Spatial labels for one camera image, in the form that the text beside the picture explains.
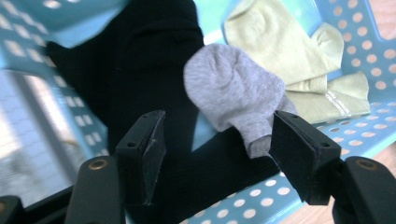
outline sock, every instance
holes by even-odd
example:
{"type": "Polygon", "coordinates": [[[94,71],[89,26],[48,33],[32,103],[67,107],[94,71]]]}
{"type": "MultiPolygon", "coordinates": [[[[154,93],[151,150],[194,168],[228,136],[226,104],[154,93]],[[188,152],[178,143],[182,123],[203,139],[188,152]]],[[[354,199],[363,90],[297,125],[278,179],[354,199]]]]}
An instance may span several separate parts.
{"type": "MultiPolygon", "coordinates": [[[[324,22],[312,34],[311,40],[320,51],[326,54],[328,59],[331,60],[337,68],[341,68],[344,39],[337,29],[324,22]]],[[[290,84],[286,87],[286,90],[324,93],[327,90],[327,74],[290,84]]]]}
{"type": "Polygon", "coordinates": [[[242,134],[250,158],[268,155],[273,114],[285,97],[280,78],[258,66],[241,49],[212,44],[189,59],[184,85],[217,131],[234,126],[242,134]],[[265,142],[261,153],[256,147],[250,153],[251,143],[258,139],[265,142]]]}
{"type": "Polygon", "coordinates": [[[370,113],[369,85],[362,72],[336,78],[325,93],[287,91],[300,117],[309,123],[344,119],[370,113]]]}
{"type": "Polygon", "coordinates": [[[318,49],[279,0],[242,0],[224,24],[227,42],[288,86],[338,67],[318,49]]]}

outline basket hole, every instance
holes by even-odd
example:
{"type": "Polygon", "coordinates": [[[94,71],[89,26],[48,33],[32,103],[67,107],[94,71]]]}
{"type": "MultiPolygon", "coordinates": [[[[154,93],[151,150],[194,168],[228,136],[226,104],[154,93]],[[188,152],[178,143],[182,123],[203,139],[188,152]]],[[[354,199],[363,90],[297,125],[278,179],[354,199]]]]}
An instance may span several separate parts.
{"type": "Polygon", "coordinates": [[[344,41],[349,42],[352,40],[352,34],[351,33],[345,33],[343,35],[344,41]]]}
{"type": "Polygon", "coordinates": [[[228,215],[228,209],[223,209],[218,212],[218,218],[227,217],[227,215],[228,215]]]}
{"type": "Polygon", "coordinates": [[[350,146],[353,146],[353,147],[358,147],[358,146],[360,146],[361,144],[363,144],[363,142],[362,142],[362,141],[359,141],[359,140],[352,140],[352,141],[349,142],[349,145],[350,145],[350,146]]]}
{"type": "Polygon", "coordinates": [[[361,60],[359,60],[359,59],[353,59],[351,63],[352,63],[352,66],[354,66],[354,67],[361,66],[361,60]]]}
{"type": "Polygon", "coordinates": [[[370,103],[370,106],[379,106],[379,105],[382,105],[382,103],[381,102],[370,103]]]}
{"type": "Polygon", "coordinates": [[[244,218],[253,218],[254,216],[256,216],[255,209],[248,209],[247,211],[244,212],[244,218]]]}
{"type": "Polygon", "coordinates": [[[278,193],[279,195],[286,195],[286,194],[288,194],[289,192],[290,192],[290,189],[289,189],[289,188],[286,188],[286,187],[283,187],[283,188],[280,188],[280,189],[277,190],[277,193],[278,193]]]}
{"type": "Polygon", "coordinates": [[[349,8],[355,8],[358,5],[358,0],[349,0],[347,2],[347,6],[349,8]]]}
{"type": "Polygon", "coordinates": [[[29,32],[22,25],[14,24],[14,27],[15,27],[15,31],[21,37],[23,37],[25,39],[30,39],[31,38],[29,32]]]}
{"type": "Polygon", "coordinates": [[[375,87],[377,88],[377,89],[379,89],[379,90],[384,90],[384,89],[386,89],[387,88],[387,83],[386,82],[384,82],[384,81],[377,81],[376,83],[375,83],[375,87]]]}
{"type": "Polygon", "coordinates": [[[0,27],[6,30],[12,30],[9,21],[2,14],[0,14],[0,27]]]}
{"type": "Polygon", "coordinates": [[[219,207],[220,204],[221,204],[221,201],[218,201],[218,202],[210,205],[210,207],[219,207]]]}
{"type": "Polygon", "coordinates": [[[271,206],[271,204],[273,204],[273,203],[274,203],[274,199],[272,199],[272,198],[262,199],[262,206],[264,206],[264,207],[271,206]]]}
{"type": "Polygon", "coordinates": [[[361,12],[357,12],[353,14],[352,20],[354,22],[360,22],[362,19],[363,19],[363,14],[361,14],[361,12]]]}
{"type": "Polygon", "coordinates": [[[344,134],[354,134],[355,132],[355,130],[346,130],[344,131],[344,134]]]}
{"type": "Polygon", "coordinates": [[[346,155],[346,154],[348,154],[349,153],[349,150],[348,149],[345,149],[345,148],[342,148],[341,149],[341,155],[346,155]]]}
{"type": "Polygon", "coordinates": [[[375,63],[376,62],[376,56],[374,54],[370,54],[367,56],[367,63],[375,63]]]}
{"type": "Polygon", "coordinates": [[[204,215],[204,213],[205,213],[205,210],[202,210],[201,212],[196,213],[196,214],[194,215],[194,217],[201,217],[201,216],[204,215]]]}
{"type": "Polygon", "coordinates": [[[382,75],[382,70],[380,68],[377,68],[377,67],[373,68],[372,71],[371,71],[371,74],[374,77],[380,77],[382,75]]]}
{"type": "Polygon", "coordinates": [[[362,127],[367,126],[367,123],[365,123],[365,122],[360,122],[360,123],[355,124],[355,126],[358,127],[358,128],[362,128],[362,127]]]}
{"type": "Polygon", "coordinates": [[[367,27],[362,26],[358,29],[358,35],[359,36],[364,36],[367,35],[367,27]]]}
{"type": "Polygon", "coordinates": [[[379,118],[379,116],[371,115],[371,116],[367,117],[366,119],[373,120],[373,119],[378,119],[378,118],[379,118]]]}
{"type": "Polygon", "coordinates": [[[389,111],[390,111],[389,109],[383,108],[383,109],[377,110],[376,112],[380,113],[380,114],[385,114],[385,113],[388,113],[389,111]]]}
{"type": "Polygon", "coordinates": [[[370,132],[368,132],[368,133],[362,133],[361,136],[362,136],[362,137],[373,137],[373,136],[375,136],[375,133],[370,133],[370,132]]]}
{"type": "Polygon", "coordinates": [[[39,35],[31,35],[38,46],[46,47],[46,42],[39,35]]]}
{"type": "Polygon", "coordinates": [[[386,121],[396,121],[396,117],[387,117],[385,118],[386,121]]]}
{"type": "Polygon", "coordinates": [[[260,189],[254,189],[253,191],[250,192],[251,197],[256,197],[259,196],[262,193],[260,189]]]}
{"type": "Polygon", "coordinates": [[[386,128],[388,128],[388,125],[386,125],[386,124],[376,124],[374,126],[374,128],[375,129],[386,129],[386,128]]]}
{"type": "Polygon", "coordinates": [[[333,139],[333,141],[336,142],[336,143],[340,143],[340,142],[344,141],[344,138],[342,138],[342,137],[335,137],[335,138],[333,139]]]}
{"type": "Polygon", "coordinates": [[[49,67],[56,67],[55,63],[53,63],[49,56],[43,56],[43,60],[49,67]]]}
{"type": "Polygon", "coordinates": [[[52,9],[60,8],[62,4],[54,0],[47,0],[43,2],[44,7],[49,7],[52,9]]]}
{"type": "Polygon", "coordinates": [[[265,182],[265,186],[267,186],[267,187],[272,187],[275,184],[276,184],[276,180],[273,180],[273,179],[265,182]]]}
{"type": "Polygon", "coordinates": [[[389,71],[391,73],[396,73],[396,63],[390,65],[389,71]]]}
{"type": "Polygon", "coordinates": [[[355,46],[349,46],[346,49],[348,54],[355,54],[356,53],[356,47],[355,46]]]}
{"type": "Polygon", "coordinates": [[[385,57],[386,59],[393,59],[393,58],[395,58],[395,57],[396,57],[396,50],[394,50],[394,49],[387,49],[387,50],[385,50],[385,52],[384,52],[384,57],[385,57]]]}
{"type": "Polygon", "coordinates": [[[54,76],[53,79],[55,79],[55,82],[59,87],[67,87],[66,81],[64,81],[62,77],[54,76]]]}
{"type": "Polygon", "coordinates": [[[19,56],[19,57],[26,56],[21,45],[19,45],[17,42],[15,42],[13,40],[5,40],[4,42],[6,44],[8,51],[11,52],[13,55],[19,56]]]}
{"type": "Polygon", "coordinates": [[[29,57],[37,62],[37,63],[43,63],[43,59],[41,58],[40,54],[35,50],[35,49],[27,49],[27,53],[29,54],[29,57]]]}
{"type": "Polygon", "coordinates": [[[85,141],[88,143],[90,146],[96,145],[95,141],[93,140],[93,137],[90,134],[85,135],[85,141]]]}
{"type": "Polygon", "coordinates": [[[361,46],[364,49],[371,49],[371,47],[373,46],[373,43],[370,40],[365,40],[363,41],[363,43],[361,44],[361,46]]]}
{"type": "Polygon", "coordinates": [[[341,7],[335,7],[332,13],[334,16],[341,16],[341,14],[343,14],[343,9],[341,7]]]}
{"type": "Polygon", "coordinates": [[[340,29],[345,29],[347,27],[347,21],[346,20],[341,20],[338,22],[338,28],[340,29]]]}
{"type": "Polygon", "coordinates": [[[91,119],[91,116],[89,116],[89,115],[83,115],[82,117],[84,118],[85,123],[87,123],[88,125],[93,124],[93,121],[92,121],[92,119],[91,119]]]}

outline fabric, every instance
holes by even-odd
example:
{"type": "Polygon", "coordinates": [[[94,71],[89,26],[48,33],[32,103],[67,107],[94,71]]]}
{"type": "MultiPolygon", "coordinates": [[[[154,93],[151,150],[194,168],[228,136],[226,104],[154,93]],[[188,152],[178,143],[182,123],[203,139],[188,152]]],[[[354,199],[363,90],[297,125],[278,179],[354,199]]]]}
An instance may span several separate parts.
{"type": "Polygon", "coordinates": [[[370,113],[369,85],[362,72],[329,82],[325,93],[287,91],[300,117],[309,123],[344,119],[370,113]]]}
{"type": "Polygon", "coordinates": [[[184,68],[184,85],[217,131],[235,127],[242,134],[250,158],[269,155],[275,110],[296,112],[283,81],[232,46],[201,48],[184,68]]]}
{"type": "MultiPolygon", "coordinates": [[[[312,34],[311,40],[314,46],[323,52],[328,59],[337,66],[337,68],[341,68],[341,61],[344,52],[344,39],[337,29],[332,27],[329,23],[323,22],[312,34]]],[[[327,90],[327,81],[328,79],[326,74],[306,81],[290,84],[286,87],[286,90],[323,93],[327,90]]]]}
{"type": "MultiPolygon", "coordinates": [[[[323,85],[325,75],[339,68],[279,0],[242,0],[224,23],[224,32],[230,45],[243,49],[287,86],[317,77],[321,81],[313,82],[323,85]]],[[[309,83],[297,87],[306,91],[309,83]]]]}
{"type": "Polygon", "coordinates": [[[155,203],[128,205],[136,223],[178,223],[278,171],[272,160],[244,156],[234,129],[191,152],[198,108],[184,89],[183,68],[203,45],[192,0],[134,0],[81,45],[48,43],[58,71],[107,126],[110,153],[141,115],[166,112],[155,203]]]}

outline black cloth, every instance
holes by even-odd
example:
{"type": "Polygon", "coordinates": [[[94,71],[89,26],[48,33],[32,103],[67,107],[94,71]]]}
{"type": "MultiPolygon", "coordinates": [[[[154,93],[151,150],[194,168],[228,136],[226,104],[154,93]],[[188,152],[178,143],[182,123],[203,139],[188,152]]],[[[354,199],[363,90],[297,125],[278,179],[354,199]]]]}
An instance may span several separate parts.
{"type": "Polygon", "coordinates": [[[138,223],[178,223],[278,171],[271,159],[250,160],[234,128],[191,152],[198,109],[183,68],[203,45],[192,0],[132,0],[87,42],[47,45],[60,74],[107,126],[110,153],[141,115],[166,112],[156,203],[129,207],[138,223]]]}

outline plastic basket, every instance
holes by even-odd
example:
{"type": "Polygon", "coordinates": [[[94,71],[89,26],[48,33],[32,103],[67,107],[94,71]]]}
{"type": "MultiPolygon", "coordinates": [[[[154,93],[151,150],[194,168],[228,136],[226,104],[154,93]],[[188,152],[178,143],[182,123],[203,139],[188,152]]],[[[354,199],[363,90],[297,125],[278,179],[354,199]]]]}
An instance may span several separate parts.
{"type": "MultiPolygon", "coordinates": [[[[45,40],[76,45],[98,32],[125,5],[124,0],[0,1],[0,66],[40,76],[57,96],[87,157],[102,153],[106,130],[85,106],[76,106],[76,93],[64,83],[49,58],[43,55],[45,40]],[[79,119],[92,117],[81,125],[79,119]],[[99,133],[102,142],[93,142],[99,133]]],[[[222,24],[237,0],[195,0],[206,44],[224,43],[222,24]]],[[[396,140],[396,40],[380,37],[368,1],[282,0],[308,34],[323,21],[338,28],[345,39],[342,69],[338,75],[362,71],[370,83],[370,115],[316,125],[337,142],[342,157],[373,157],[396,140]]],[[[195,146],[213,135],[205,119],[199,119],[195,146]]],[[[184,223],[278,222],[303,205],[282,174],[230,195],[187,219],[184,223]]]]}

